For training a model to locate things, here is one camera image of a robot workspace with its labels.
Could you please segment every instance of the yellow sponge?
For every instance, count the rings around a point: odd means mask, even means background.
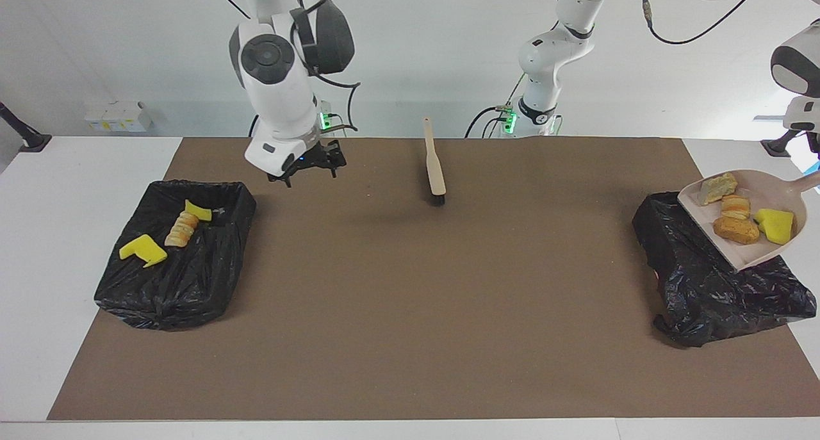
[[[206,223],[209,223],[211,218],[213,218],[213,214],[210,209],[200,208],[199,206],[196,206],[196,204],[191,203],[190,200],[185,201],[185,211],[191,213],[191,215],[196,216],[197,219],[200,221],[205,221]]]
[[[125,247],[120,248],[120,259],[125,259],[132,254],[140,259],[143,259],[147,264],[143,268],[157,265],[165,259],[168,259],[168,253],[160,248],[155,241],[148,235],[140,235],[137,238],[129,241]]]
[[[778,211],[777,209],[759,209],[755,213],[755,221],[760,231],[766,234],[768,241],[785,245],[791,240],[791,223],[793,213]]]

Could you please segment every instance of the dustpan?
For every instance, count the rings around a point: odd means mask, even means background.
[[[729,261],[735,270],[744,270],[744,268],[758,265],[775,256],[781,254],[789,245],[796,239],[803,230],[806,224],[806,204],[803,201],[802,193],[816,186],[820,186],[820,171],[812,172],[809,175],[797,179],[796,181],[784,181],[775,175],[767,174],[767,172],[756,171],[753,169],[741,169],[736,171],[729,171],[737,180],[737,190],[735,194],[749,199],[752,207],[752,215],[758,209],[779,209],[782,211],[790,211],[794,213],[794,223],[792,224],[792,238],[785,245],[777,245],[771,243],[766,239],[766,236],[760,235],[760,240],[751,245],[741,245],[734,241],[729,241],[714,232],[715,219],[720,218],[720,201],[716,203],[700,206],[698,203],[698,194],[700,193],[700,186],[703,181],[717,177],[720,174],[710,175],[691,183],[684,187],[677,197],[680,204],[686,209],[686,212],[691,215],[695,223],[703,230],[706,236],[715,247],[720,251],[724,258]]]

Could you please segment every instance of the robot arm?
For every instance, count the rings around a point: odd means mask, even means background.
[[[521,68],[529,77],[524,95],[515,102],[521,118],[515,136],[541,134],[557,106],[561,92],[559,69],[589,54],[592,30],[603,0],[557,0],[559,21],[551,31],[521,47]],[[820,97],[820,25],[812,24],[779,47],[771,59],[771,74],[785,89]],[[818,103],[820,120],[820,102]]]
[[[338,142],[320,143],[319,99],[310,76],[341,72],[354,55],[345,16],[332,0],[254,0],[256,16],[229,41],[238,81],[258,114],[245,159],[271,181],[305,168],[346,165]]]

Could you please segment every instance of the brown table surface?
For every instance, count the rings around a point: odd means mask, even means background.
[[[343,140],[293,189],[248,140],[185,139],[167,178],[258,202],[234,300],[184,332],[100,312],[51,420],[820,416],[788,327],[671,345],[630,221],[700,178],[680,140]]]

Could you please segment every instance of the black plastic bag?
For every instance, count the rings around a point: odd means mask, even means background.
[[[213,221],[200,222],[187,247],[163,247],[185,199],[216,209]],[[255,211],[243,183],[152,183],[114,245],[94,301],[139,329],[188,329],[214,320],[231,302]],[[149,268],[136,256],[120,260],[120,248],[143,234],[168,259]]]
[[[677,201],[677,192],[649,195],[632,226],[658,274],[665,317],[654,325],[682,346],[703,346],[811,318],[814,295],[780,256],[740,272],[711,244]]]

